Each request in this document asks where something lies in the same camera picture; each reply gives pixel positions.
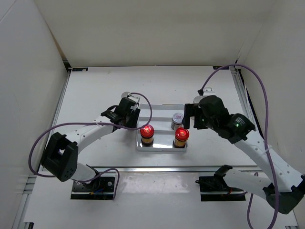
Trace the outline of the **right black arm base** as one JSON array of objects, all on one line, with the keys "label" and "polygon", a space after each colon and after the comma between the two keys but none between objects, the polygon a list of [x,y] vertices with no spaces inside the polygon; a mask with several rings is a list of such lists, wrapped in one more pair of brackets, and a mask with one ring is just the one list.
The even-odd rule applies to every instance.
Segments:
[{"label": "right black arm base", "polygon": [[213,176],[198,177],[202,202],[246,201],[245,191],[235,187],[224,187]]}]

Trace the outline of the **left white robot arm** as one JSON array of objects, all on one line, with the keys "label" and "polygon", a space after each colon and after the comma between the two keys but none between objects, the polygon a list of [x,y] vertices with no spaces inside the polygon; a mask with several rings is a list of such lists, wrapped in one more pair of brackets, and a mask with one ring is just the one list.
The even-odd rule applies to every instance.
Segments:
[{"label": "left white robot arm", "polygon": [[61,182],[69,179],[80,181],[89,191],[95,191],[100,185],[97,172],[79,163],[78,155],[117,129],[134,129],[140,114],[139,101],[140,97],[135,94],[123,97],[118,105],[102,112],[92,125],[84,125],[67,134],[54,133],[42,154],[41,164]]}]

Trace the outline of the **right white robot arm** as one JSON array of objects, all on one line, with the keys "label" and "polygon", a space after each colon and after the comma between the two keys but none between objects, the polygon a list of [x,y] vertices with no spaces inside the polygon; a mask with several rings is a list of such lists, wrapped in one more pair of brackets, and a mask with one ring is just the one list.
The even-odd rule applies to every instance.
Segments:
[{"label": "right white robot arm", "polygon": [[214,186],[221,191],[235,187],[251,192],[281,214],[290,213],[305,195],[305,176],[285,162],[243,114],[230,114],[221,98],[210,95],[196,104],[185,104],[182,124],[188,129],[211,129],[248,155],[266,174],[259,178],[223,165],[214,173]]}]

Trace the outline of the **red-cap bottle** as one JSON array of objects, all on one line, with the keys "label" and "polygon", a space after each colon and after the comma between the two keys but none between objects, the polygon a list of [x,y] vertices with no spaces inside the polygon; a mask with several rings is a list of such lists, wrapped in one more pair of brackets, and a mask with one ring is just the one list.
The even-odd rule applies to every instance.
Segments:
[{"label": "red-cap bottle", "polygon": [[145,125],[140,129],[141,143],[144,146],[151,146],[153,144],[154,128],[151,125]]},{"label": "red-cap bottle", "polygon": [[183,127],[179,127],[175,131],[175,138],[173,141],[173,146],[175,148],[185,148],[189,138],[189,131]]}]

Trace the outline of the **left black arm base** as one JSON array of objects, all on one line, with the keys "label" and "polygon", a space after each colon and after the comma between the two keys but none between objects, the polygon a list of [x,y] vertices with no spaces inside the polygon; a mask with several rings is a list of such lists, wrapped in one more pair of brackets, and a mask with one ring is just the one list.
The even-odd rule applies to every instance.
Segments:
[{"label": "left black arm base", "polygon": [[72,200],[114,200],[117,176],[114,172],[101,175],[90,183],[73,183]]}]

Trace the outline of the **tall silver-cap bottle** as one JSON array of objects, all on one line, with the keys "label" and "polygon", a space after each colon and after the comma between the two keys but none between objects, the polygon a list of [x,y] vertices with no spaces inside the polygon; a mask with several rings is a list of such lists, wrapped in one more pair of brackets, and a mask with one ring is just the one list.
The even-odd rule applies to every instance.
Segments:
[{"label": "tall silver-cap bottle", "polygon": [[201,96],[197,96],[197,97],[194,98],[193,103],[194,104],[198,104],[201,100],[202,100],[202,97]]},{"label": "tall silver-cap bottle", "polygon": [[130,95],[130,92],[124,92],[121,94],[121,98],[128,97],[129,95]]}]

